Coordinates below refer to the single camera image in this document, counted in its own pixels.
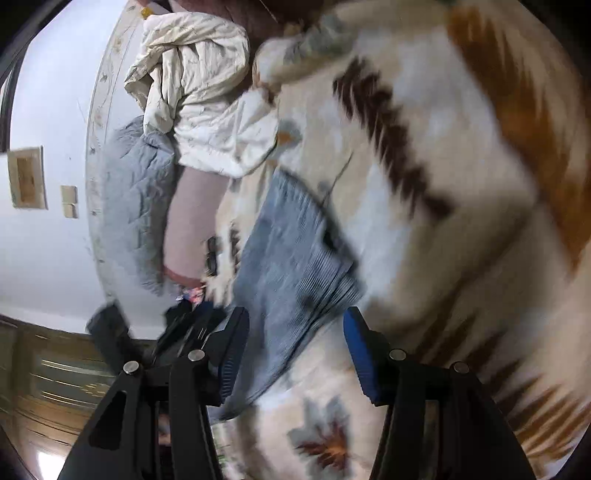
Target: wall outlet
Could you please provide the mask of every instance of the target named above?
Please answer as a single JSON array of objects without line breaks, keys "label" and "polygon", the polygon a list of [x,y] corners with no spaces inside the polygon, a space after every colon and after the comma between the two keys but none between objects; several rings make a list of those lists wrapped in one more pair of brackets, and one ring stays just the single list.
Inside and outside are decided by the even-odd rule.
[{"label": "wall outlet", "polygon": [[71,203],[62,203],[61,205],[64,208],[64,217],[78,218],[78,211],[76,210],[76,205],[72,205]]}]

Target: gray quilted blanket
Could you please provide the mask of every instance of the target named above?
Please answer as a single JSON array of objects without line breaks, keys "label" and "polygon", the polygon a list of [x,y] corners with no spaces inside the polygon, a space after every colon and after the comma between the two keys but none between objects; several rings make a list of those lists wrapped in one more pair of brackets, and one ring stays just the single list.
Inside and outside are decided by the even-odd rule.
[{"label": "gray quilted blanket", "polygon": [[162,245],[174,193],[174,150],[159,132],[144,134],[139,116],[104,149],[103,241],[106,252],[137,283],[162,292]]}]

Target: metal screw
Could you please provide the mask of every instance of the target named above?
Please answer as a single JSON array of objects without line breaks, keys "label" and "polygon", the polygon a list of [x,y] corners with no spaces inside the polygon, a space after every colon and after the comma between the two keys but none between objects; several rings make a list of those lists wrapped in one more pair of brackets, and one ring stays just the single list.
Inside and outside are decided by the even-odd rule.
[{"label": "metal screw", "polygon": [[123,371],[128,375],[134,374],[135,372],[137,372],[138,369],[139,369],[139,363],[136,362],[135,360],[132,360],[131,362],[127,362],[123,366]]},{"label": "metal screw", "polygon": [[453,369],[459,374],[467,374],[470,371],[470,367],[464,362],[456,362],[453,364]]},{"label": "metal screw", "polygon": [[199,362],[205,358],[205,352],[203,350],[191,350],[188,357],[192,362]]},{"label": "metal screw", "polygon": [[401,350],[400,348],[395,348],[393,350],[390,350],[390,353],[388,354],[388,356],[392,360],[396,360],[397,362],[401,362],[402,360],[404,360],[406,358],[406,352],[404,350]]}]

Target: patterned blanket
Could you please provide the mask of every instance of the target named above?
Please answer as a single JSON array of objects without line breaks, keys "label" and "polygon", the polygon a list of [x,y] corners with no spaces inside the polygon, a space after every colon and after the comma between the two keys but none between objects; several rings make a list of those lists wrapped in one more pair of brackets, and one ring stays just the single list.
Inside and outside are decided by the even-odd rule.
[{"label": "patterned blanket", "polygon": [[[555,473],[591,415],[591,103],[559,43],[516,0],[361,1],[264,44],[254,82],[277,146],[218,211],[216,300],[280,165],[345,233],[370,328],[466,361]],[[365,479],[384,416],[332,323],[215,435],[230,478]]]}]

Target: white wall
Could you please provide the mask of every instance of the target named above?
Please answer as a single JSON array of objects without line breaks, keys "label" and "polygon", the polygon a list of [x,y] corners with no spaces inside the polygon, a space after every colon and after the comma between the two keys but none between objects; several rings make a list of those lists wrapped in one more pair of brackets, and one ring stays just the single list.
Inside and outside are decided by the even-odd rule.
[{"label": "white wall", "polygon": [[[12,207],[0,155],[0,313],[83,332],[104,302],[88,233],[86,123],[96,75],[125,0],[73,0],[33,40],[14,99],[11,148],[43,146],[48,210]],[[75,185],[66,219],[60,185]]]}]

